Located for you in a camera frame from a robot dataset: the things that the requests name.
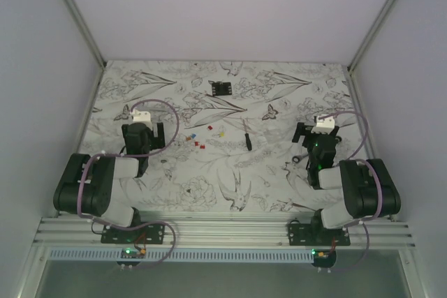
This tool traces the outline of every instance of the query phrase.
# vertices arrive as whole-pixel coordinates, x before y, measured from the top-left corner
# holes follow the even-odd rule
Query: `flower illustration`
[[[324,88],[321,86],[321,84],[313,83],[312,92],[314,92],[314,94],[318,94],[318,95],[323,94]]]
[[[185,211],[209,211],[217,203],[216,193],[204,176],[194,177],[183,183],[178,198]]]

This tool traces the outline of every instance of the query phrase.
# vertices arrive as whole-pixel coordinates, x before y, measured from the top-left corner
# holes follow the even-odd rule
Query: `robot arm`
[[[149,112],[133,112],[133,120],[139,121],[122,125],[122,133],[128,155],[145,155],[151,150],[165,147],[163,123],[152,127]],[[53,197],[53,205],[59,211],[77,213],[79,184],[84,166],[90,159],[88,154],[71,155]],[[148,167],[148,157],[100,157],[88,171],[82,194],[81,210],[84,214],[101,217],[120,226],[130,226],[134,209],[113,197],[118,179],[143,176]]]
[[[307,180],[315,189],[343,190],[344,199],[329,208],[317,212],[326,229],[343,227],[354,219],[372,216],[377,210],[378,195],[376,183],[365,165],[355,160],[340,161],[333,167],[336,154],[338,127],[333,118],[315,118],[316,125],[298,123],[292,142],[304,136],[302,145],[309,153]],[[380,159],[367,160],[379,177],[383,205],[380,216],[396,214],[400,210],[400,196],[385,164]]]

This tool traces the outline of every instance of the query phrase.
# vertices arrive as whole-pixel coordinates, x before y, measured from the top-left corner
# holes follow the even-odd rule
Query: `black and white illustration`
[[[231,82],[233,95],[213,97],[210,82],[218,81]],[[132,206],[143,211],[314,211],[342,198],[341,191],[309,186],[307,159],[292,161],[305,149],[291,142],[297,122],[311,124],[318,114],[353,109],[340,65],[111,61],[80,151],[119,152],[130,107],[148,98],[170,103],[180,129],[170,147],[149,157],[140,179],[120,181]],[[168,142],[175,131],[172,112],[159,103],[139,109],[164,123]],[[355,117],[340,115],[337,125],[342,141],[336,162],[361,139]],[[358,157],[364,158],[364,151]]]

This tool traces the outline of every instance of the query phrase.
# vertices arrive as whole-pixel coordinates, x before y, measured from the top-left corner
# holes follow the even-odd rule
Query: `screwdriver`
[[[251,151],[251,140],[250,135],[247,132],[247,125],[245,124],[245,120],[242,119],[242,124],[244,125],[244,132],[245,132],[245,144],[247,145],[247,149]]]

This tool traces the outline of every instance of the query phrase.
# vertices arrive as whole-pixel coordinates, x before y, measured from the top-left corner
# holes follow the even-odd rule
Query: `white enclosure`
[[[0,0],[0,296],[10,297],[99,74],[63,0]]]
[[[398,0],[360,62],[355,79],[377,155],[402,196],[425,258],[433,297],[444,297],[447,142],[447,0]]]
[[[75,0],[106,59],[352,61],[385,0]]]

